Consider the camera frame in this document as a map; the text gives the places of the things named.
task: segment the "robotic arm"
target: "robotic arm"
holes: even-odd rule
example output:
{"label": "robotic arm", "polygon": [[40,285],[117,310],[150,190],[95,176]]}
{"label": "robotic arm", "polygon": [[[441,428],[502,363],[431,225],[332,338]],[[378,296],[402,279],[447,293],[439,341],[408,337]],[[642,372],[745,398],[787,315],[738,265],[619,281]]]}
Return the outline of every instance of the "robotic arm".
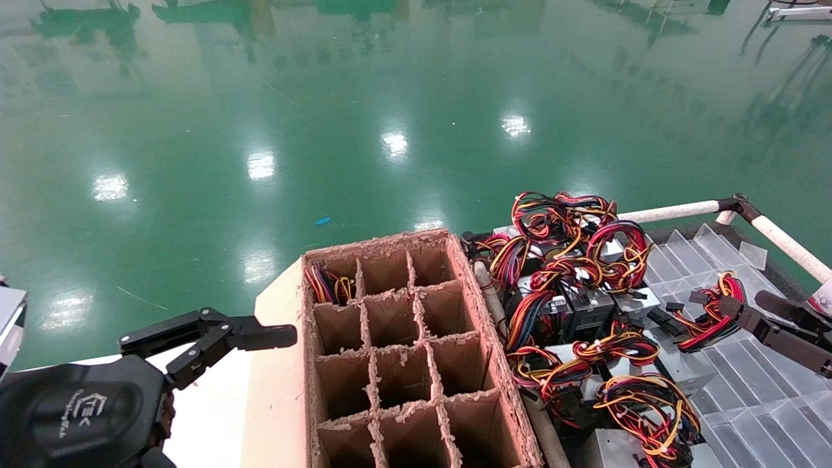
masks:
{"label": "robotic arm", "polygon": [[[145,361],[194,341],[166,373]],[[292,325],[262,326],[206,307],[122,336],[118,361],[9,374],[0,383],[0,468],[175,468],[161,451],[176,415],[173,390],[235,348],[296,342]]]}
{"label": "robotic arm", "polygon": [[720,311],[772,350],[832,379],[832,322],[804,302],[768,291],[758,292],[755,300],[760,310],[723,297]]}

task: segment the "white pipe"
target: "white pipe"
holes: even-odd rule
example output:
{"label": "white pipe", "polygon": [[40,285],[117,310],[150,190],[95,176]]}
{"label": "white pipe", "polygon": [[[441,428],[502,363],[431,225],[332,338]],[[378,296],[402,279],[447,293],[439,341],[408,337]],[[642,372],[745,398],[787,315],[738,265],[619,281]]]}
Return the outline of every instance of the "white pipe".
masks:
{"label": "white pipe", "polygon": [[818,257],[812,255],[805,247],[801,246],[785,231],[777,227],[768,217],[760,216],[751,222],[757,231],[763,233],[770,241],[774,242],[786,255],[808,271],[811,276],[820,281],[821,284],[832,279],[832,270],[826,266]]}
{"label": "white pipe", "polygon": [[537,441],[540,442],[540,448],[543,450],[543,456],[546,457],[549,468],[569,468],[567,453],[563,450],[561,438],[552,420],[549,419],[543,402],[532,400],[525,395],[520,395],[520,397],[523,405],[526,406],[528,419],[532,422],[534,433],[537,435]]}
{"label": "white pipe", "polygon": [[485,306],[488,308],[488,312],[491,313],[494,326],[499,326],[499,323],[506,318],[506,312],[503,310],[503,304],[500,302],[500,298],[497,297],[497,291],[492,285],[491,273],[488,272],[481,261],[476,261],[473,264],[473,275],[477,278],[480,289],[483,290]]}
{"label": "white pipe", "polygon": [[692,217],[694,215],[704,215],[706,213],[716,213],[719,210],[719,202],[716,200],[709,200],[708,202],[687,203],[685,205],[675,205],[674,207],[653,208],[652,210],[643,210],[640,212],[622,213],[618,215],[618,219],[644,223],[664,221],[666,219],[676,219],[678,217]]}
{"label": "white pipe", "polygon": [[734,218],[736,218],[736,212],[726,210],[724,212],[720,212],[719,216],[716,217],[716,222],[720,223],[723,226],[728,226],[734,221]]}

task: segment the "metal rod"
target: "metal rod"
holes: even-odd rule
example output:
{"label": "metal rod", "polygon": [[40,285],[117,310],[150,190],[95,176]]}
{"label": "metal rod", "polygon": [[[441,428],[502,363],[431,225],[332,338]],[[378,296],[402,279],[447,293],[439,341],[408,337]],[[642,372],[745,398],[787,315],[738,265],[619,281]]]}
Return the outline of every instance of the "metal rod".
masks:
{"label": "metal rod", "polygon": [[751,225],[762,232],[763,236],[774,242],[786,255],[790,256],[798,265],[802,266],[815,280],[826,283],[832,279],[832,270],[818,257],[801,246],[792,236],[777,227],[768,217],[760,216]]}
{"label": "metal rod", "polygon": [[685,205],[675,205],[673,207],[653,208],[652,210],[642,210],[640,212],[622,213],[618,215],[618,219],[627,219],[633,222],[643,223],[664,221],[666,219],[676,219],[679,217],[692,217],[695,215],[716,213],[718,211],[720,211],[720,203],[717,200],[710,200],[708,202],[687,203]]}
{"label": "metal rod", "polygon": [[813,15],[818,13],[832,14],[832,7],[769,8],[769,20],[778,17]]}
{"label": "metal rod", "polygon": [[[738,212],[742,217],[749,222],[757,231],[760,231],[764,236],[768,237],[779,249],[791,257],[800,267],[806,270],[814,279],[821,283],[826,283],[832,279],[832,270],[824,264],[818,257],[801,246],[794,238],[785,233],[782,229],[777,227],[768,217],[760,214],[751,205],[747,198],[739,194],[736,195],[736,204],[730,209]],[[687,203],[685,205],[675,205],[673,207],[655,208],[652,210],[644,210],[641,212],[623,213],[619,215],[619,219],[627,219],[634,222],[656,222],[665,221],[669,219],[676,219],[680,217],[688,217],[694,215],[701,215],[706,213],[719,212],[720,216],[717,221],[720,224],[730,223],[731,217],[725,215],[728,200],[717,201],[710,200],[708,202]]]}

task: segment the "white label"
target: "white label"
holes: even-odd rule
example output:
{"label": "white label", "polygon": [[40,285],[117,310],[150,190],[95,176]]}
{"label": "white label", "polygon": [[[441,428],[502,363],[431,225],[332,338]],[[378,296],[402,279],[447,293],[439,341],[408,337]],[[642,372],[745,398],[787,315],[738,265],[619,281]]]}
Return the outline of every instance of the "white label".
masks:
{"label": "white label", "polygon": [[810,296],[809,304],[821,314],[832,318],[832,280],[824,283],[815,294]]}

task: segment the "cardboard divider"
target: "cardboard divider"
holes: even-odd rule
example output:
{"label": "cardboard divider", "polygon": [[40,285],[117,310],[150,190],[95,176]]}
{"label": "cardboard divider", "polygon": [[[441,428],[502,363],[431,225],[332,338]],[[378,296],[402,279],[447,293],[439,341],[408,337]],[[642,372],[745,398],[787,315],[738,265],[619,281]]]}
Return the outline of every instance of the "cardboard divider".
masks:
{"label": "cardboard divider", "polygon": [[456,279],[448,264],[444,245],[424,244],[410,249],[410,286],[430,286]]}
{"label": "cardboard divider", "polygon": [[339,307],[316,304],[312,308],[318,327],[321,354],[339,354],[342,350],[358,350],[361,339],[361,310],[359,306]]}
{"label": "cardboard divider", "polygon": [[410,401],[429,401],[433,384],[424,346],[388,346],[375,350],[381,408]]}
{"label": "cardboard divider", "polygon": [[396,250],[360,258],[364,293],[367,296],[397,291],[408,286],[407,251]]}
{"label": "cardboard divider", "polygon": [[406,293],[369,296],[364,306],[372,346],[411,346],[419,339],[419,327]]}
{"label": "cardboard divider", "polygon": [[442,337],[473,331],[473,318],[463,299],[462,285],[450,281],[417,289],[424,309],[424,323],[431,335]]}
{"label": "cardboard divider", "polygon": [[[358,262],[354,257],[335,257],[335,258],[319,258],[319,259],[310,259],[307,261],[307,266],[312,266],[314,264],[323,265],[326,268],[326,271],[336,275],[338,278],[342,276],[347,276],[351,281],[355,281],[356,285],[356,296],[357,299],[359,295],[357,294],[358,290]],[[304,288],[312,291],[312,286],[310,285],[309,280],[306,278],[304,274]],[[317,297],[315,294],[311,294],[312,300],[315,303],[318,303]],[[332,302],[323,302],[324,304],[332,304]]]}
{"label": "cardboard divider", "polygon": [[369,353],[346,351],[337,356],[318,356],[315,371],[321,389],[324,417],[328,420],[369,410]]}
{"label": "cardboard divider", "polygon": [[[316,262],[354,277],[355,296],[347,306],[314,304],[303,266]],[[256,449],[247,458],[256,460],[252,466],[543,467],[502,344],[455,236],[445,230],[403,233],[310,251],[299,264],[292,291],[301,286],[302,303],[286,305],[287,287],[268,307],[260,303],[258,317],[302,311],[304,365],[297,373],[304,380],[308,424],[293,451],[280,444],[291,439],[285,423],[260,417],[272,410],[286,375],[271,372],[255,389],[263,401],[258,413],[246,416],[247,434],[254,437],[249,446]],[[252,367],[252,375],[277,364],[279,357],[270,355]]]}
{"label": "cardboard divider", "polygon": [[367,296],[367,286],[364,284],[364,270],[361,268],[361,260],[355,259],[355,298],[361,299]]}
{"label": "cardboard divider", "polygon": [[382,417],[379,429],[389,468],[451,466],[435,406],[423,403],[402,415]]}
{"label": "cardboard divider", "polygon": [[486,382],[488,357],[476,331],[432,340],[430,346],[445,396],[493,388],[492,381]]}
{"label": "cardboard divider", "polygon": [[498,391],[458,396],[444,403],[453,443],[463,468],[511,468],[521,465],[512,428]]}
{"label": "cardboard divider", "polygon": [[449,422],[448,412],[445,410],[445,406],[438,405],[436,407],[436,414],[439,420],[439,434],[442,437],[442,442],[445,445],[444,449],[448,452],[449,464],[453,468],[462,466],[463,454],[459,451],[457,445],[453,443],[453,434],[451,434],[451,424]]}
{"label": "cardboard divider", "polygon": [[370,419],[318,426],[320,452],[329,468],[374,468]]}

